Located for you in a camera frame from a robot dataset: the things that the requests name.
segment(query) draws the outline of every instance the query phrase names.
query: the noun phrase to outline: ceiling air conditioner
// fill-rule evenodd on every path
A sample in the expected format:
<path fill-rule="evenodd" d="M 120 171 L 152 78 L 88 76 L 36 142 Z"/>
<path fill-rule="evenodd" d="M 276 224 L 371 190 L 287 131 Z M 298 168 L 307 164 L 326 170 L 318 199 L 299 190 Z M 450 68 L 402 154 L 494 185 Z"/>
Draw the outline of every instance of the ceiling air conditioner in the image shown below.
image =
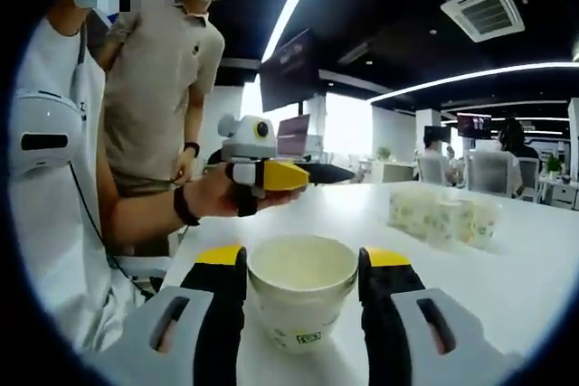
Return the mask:
<path fill-rule="evenodd" d="M 474 42 L 525 30 L 513 0 L 450 0 L 441 10 Z"/>

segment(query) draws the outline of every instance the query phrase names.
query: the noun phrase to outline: monitor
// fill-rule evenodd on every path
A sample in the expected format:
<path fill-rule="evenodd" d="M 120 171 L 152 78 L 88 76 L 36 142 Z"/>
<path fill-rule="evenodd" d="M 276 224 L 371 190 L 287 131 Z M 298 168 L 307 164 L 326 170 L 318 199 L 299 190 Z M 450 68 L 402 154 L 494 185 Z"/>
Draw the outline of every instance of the monitor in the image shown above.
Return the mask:
<path fill-rule="evenodd" d="M 309 115 L 285 119 L 278 128 L 278 155 L 304 156 L 308 142 Z"/>
<path fill-rule="evenodd" d="M 490 116 L 486 115 L 467 115 L 459 113 L 459 136 L 468 139 L 491 139 Z"/>
<path fill-rule="evenodd" d="M 450 127 L 424 126 L 424 135 L 449 144 L 451 142 L 452 130 Z"/>
<path fill-rule="evenodd" d="M 313 99 L 322 90 L 314 45 L 313 35 L 306 30 L 260 66 L 264 112 Z"/>

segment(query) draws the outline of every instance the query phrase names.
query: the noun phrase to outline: tan t-shirt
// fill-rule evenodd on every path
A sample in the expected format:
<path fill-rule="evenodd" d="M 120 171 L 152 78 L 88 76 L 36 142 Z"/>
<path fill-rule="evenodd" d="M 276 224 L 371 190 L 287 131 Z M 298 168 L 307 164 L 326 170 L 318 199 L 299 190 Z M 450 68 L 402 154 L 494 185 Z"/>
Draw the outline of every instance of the tan t-shirt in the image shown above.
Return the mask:
<path fill-rule="evenodd" d="M 211 93 L 224 49 L 208 14 L 143 1 L 107 38 L 123 42 L 105 89 L 107 155 L 115 172 L 169 180 L 183 148 L 188 88 Z"/>

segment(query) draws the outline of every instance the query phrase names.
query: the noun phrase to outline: potted plant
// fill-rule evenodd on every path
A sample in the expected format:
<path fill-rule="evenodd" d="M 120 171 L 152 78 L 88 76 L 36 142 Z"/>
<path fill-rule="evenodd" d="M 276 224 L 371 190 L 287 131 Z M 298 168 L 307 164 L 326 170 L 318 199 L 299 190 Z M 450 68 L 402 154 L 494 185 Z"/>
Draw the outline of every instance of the potted plant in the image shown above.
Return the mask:
<path fill-rule="evenodd" d="M 554 155 L 550 155 L 546 160 L 546 171 L 549 178 L 555 179 L 561 173 L 561 161 Z"/>
<path fill-rule="evenodd" d="M 387 146 L 379 146 L 376 154 L 378 155 L 378 160 L 388 160 L 391 152 Z"/>

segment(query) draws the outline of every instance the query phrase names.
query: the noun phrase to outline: black wristband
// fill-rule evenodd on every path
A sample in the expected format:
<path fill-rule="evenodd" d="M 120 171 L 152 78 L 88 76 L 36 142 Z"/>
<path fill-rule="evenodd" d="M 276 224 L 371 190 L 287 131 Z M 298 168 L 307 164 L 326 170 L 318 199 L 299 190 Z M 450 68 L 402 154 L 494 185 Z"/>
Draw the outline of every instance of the black wristband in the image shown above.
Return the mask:
<path fill-rule="evenodd" d="M 187 148 L 193 148 L 195 151 L 195 158 L 199 156 L 199 151 L 201 151 L 201 147 L 196 142 L 185 142 L 185 146 L 183 150 L 185 151 Z"/>
<path fill-rule="evenodd" d="M 179 219 L 188 226 L 199 226 L 199 218 L 195 217 L 189 211 L 189 206 L 185 199 L 184 187 L 178 187 L 174 190 L 175 194 L 173 196 L 173 209 L 179 216 Z"/>

